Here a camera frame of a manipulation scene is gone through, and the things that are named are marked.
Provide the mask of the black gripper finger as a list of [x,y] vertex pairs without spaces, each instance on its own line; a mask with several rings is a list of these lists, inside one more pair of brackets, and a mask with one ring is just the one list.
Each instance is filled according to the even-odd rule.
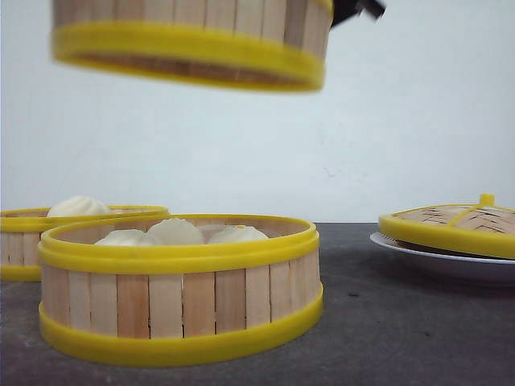
[[384,15],[385,11],[385,4],[378,0],[334,0],[331,28],[362,13],[376,21]]

